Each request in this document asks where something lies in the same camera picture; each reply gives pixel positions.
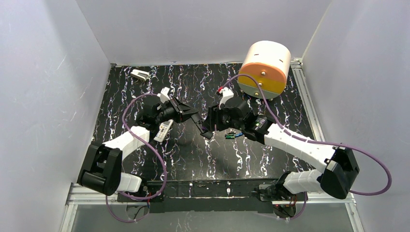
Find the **white wall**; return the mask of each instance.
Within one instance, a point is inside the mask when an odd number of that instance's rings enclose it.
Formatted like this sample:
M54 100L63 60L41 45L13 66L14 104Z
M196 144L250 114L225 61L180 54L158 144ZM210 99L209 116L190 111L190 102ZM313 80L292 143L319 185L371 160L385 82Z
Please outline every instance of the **white wall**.
M260 40L301 57L330 0L77 0L116 64L243 61Z
M326 139L363 147L392 172L387 193L356 196L369 232L410 226L409 22L406 0L334 0L303 61ZM352 189L382 189L382 168L356 156L361 172Z
M59 230L109 62L75 0L0 3L0 231Z

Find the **toy barrel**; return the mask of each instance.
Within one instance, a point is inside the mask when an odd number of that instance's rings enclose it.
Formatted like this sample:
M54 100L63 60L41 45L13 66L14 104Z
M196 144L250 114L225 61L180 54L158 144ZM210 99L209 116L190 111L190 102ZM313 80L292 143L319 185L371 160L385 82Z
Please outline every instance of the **toy barrel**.
M265 97L271 99L284 91L290 63L288 48L273 41L259 41L250 47L239 73L255 78ZM256 84L248 77L240 76L238 83L248 95L262 98Z

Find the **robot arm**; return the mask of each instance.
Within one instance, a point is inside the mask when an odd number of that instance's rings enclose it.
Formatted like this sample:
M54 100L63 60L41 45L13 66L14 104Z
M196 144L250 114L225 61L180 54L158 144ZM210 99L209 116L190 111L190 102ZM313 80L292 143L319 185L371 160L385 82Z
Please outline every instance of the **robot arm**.
M213 133L204 130L198 110L169 97L168 91L169 88L164 88L155 101L144 102L143 112L137 116L131 131L146 142L151 142L163 133L162 129L160 130L162 123L169 120L182 123L192 119L201 135L210 139ZM77 183L108 196L115 191L137 192L142 179L121 172L121 164L130 153L142 145L144 144L129 131L103 144L91 143Z
M234 97L228 88L222 89L220 93L221 102L209 108L204 122L209 131L228 128L241 130L248 139L284 150L316 168L300 173L287 172L275 184L259 186L256 193L260 199L287 199L305 191L324 191L338 199L346 198L359 173L352 150L294 139L285 134L274 120L253 113L248 103L240 97ZM310 140L293 131L291 134Z

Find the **marble tabletop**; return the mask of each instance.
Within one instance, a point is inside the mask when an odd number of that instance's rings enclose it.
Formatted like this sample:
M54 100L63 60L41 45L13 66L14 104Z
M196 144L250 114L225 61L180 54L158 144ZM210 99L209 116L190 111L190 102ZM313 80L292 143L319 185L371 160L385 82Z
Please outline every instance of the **marble tabletop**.
M125 132L121 122L124 109L142 93L159 93L169 87L170 96L200 111L205 119L209 106L219 102L217 89L238 73L241 64L202 64L173 66L112 67L98 114L93 140L106 142ZM151 74L142 82L130 76L133 69ZM241 94L236 81L231 88L247 100L254 111L268 114L263 102ZM131 126L144 100L136 102L127 116ZM270 107L282 124L304 136L313 134L292 72L284 92ZM307 171L312 166L286 152L239 137L225 140L225 131L216 132L211 140L203 138L191 120L174 124L163 143L151 144L163 156L168 179L209 180L232 178L279 178L284 171ZM163 180L163 171L155 154L146 146L131 153L123 161L123 171L147 180Z

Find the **white remote control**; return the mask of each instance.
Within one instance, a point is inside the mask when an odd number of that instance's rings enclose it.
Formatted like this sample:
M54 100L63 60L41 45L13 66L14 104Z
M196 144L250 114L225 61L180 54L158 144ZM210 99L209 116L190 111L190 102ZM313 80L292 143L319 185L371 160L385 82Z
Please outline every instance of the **white remote control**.
M168 133L169 129L171 129L172 123L174 121L168 120L166 122L161 123L160 125L160 131L157 133L157 135L155 136L154 140L157 142L162 143L165 139L166 134Z

